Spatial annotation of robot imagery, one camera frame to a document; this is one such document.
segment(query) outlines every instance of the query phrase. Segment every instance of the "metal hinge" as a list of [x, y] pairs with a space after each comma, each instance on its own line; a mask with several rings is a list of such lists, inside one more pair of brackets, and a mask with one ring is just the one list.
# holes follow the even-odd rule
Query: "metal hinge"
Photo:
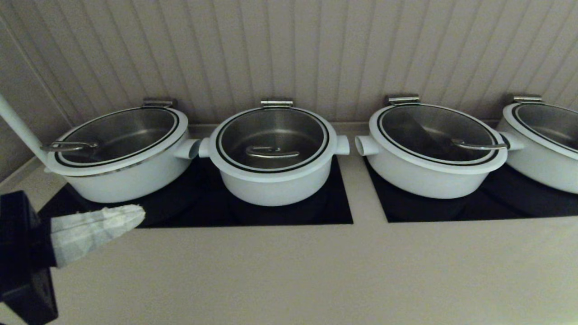
[[141, 108], [177, 108], [179, 102], [174, 98], [167, 97], [146, 97], [143, 98]]
[[263, 99], [263, 100], [261, 100], [261, 107], [263, 107], [263, 108], [272, 108], [272, 107], [291, 108], [291, 107], [293, 107], [293, 99], [291, 99], [291, 98]]
[[511, 103], [520, 103], [520, 104], [536, 104], [536, 103], [544, 103], [542, 101], [542, 96], [540, 95], [516, 95], [510, 94], [511, 99], [509, 102]]
[[408, 105], [408, 104], [420, 104], [420, 96], [417, 94], [409, 95], [393, 95], [386, 96], [385, 105]]

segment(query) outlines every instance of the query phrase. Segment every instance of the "stainless steel lid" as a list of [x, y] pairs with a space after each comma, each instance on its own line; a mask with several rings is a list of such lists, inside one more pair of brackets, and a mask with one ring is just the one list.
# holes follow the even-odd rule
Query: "stainless steel lid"
[[135, 108], [105, 115], [74, 130], [65, 142], [96, 142], [96, 147], [59, 152], [59, 163], [92, 167], [132, 157], [170, 136], [178, 124], [177, 116], [162, 108]]
[[578, 152], [578, 112], [551, 105], [522, 104], [513, 115], [534, 134]]
[[492, 146], [497, 142], [478, 121], [441, 106], [395, 106], [382, 113], [378, 124], [383, 136], [400, 149], [449, 163], [463, 164], [491, 157], [488, 150], [465, 149], [453, 142], [478, 146]]
[[327, 147], [325, 125], [294, 108], [248, 111], [225, 125], [217, 136], [219, 154], [230, 164], [254, 172], [301, 167]]

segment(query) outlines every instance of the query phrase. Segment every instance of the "cooktop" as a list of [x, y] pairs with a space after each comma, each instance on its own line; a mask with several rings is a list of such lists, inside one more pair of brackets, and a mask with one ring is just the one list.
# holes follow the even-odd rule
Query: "cooktop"
[[336, 157], [327, 182], [311, 197], [285, 206], [258, 206], [232, 195], [210, 159], [194, 159], [179, 178], [142, 198], [114, 204], [91, 202], [65, 185], [38, 213], [56, 217], [138, 204], [146, 211], [137, 228], [353, 224]]
[[472, 194], [448, 200], [406, 192], [364, 161], [390, 223], [578, 216], [578, 194], [542, 185], [508, 165], [491, 172]]

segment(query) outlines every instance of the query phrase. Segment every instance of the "beige countertop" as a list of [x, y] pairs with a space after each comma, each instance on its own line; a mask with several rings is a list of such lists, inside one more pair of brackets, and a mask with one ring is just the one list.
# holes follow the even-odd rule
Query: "beige countertop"
[[[133, 230], [53, 269], [52, 323], [578, 324], [578, 217], [390, 224], [353, 147], [339, 164], [353, 225]], [[23, 169], [5, 187], [36, 210], [64, 185]]]

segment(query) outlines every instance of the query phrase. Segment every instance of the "beadboard wall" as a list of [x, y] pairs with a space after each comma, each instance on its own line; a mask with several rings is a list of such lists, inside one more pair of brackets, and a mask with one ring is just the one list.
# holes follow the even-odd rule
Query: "beadboard wall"
[[13, 36], [2, 50], [20, 48], [66, 122], [32, 128], [64, 132], [146, 96], [178, 98], [192, 123], [263, 97], [330, 121], [365, 121], [389, 93], [482, 119], [500, 117], [508, 92], [577, 109], [577, 3], [2, 0], [0, 12]]

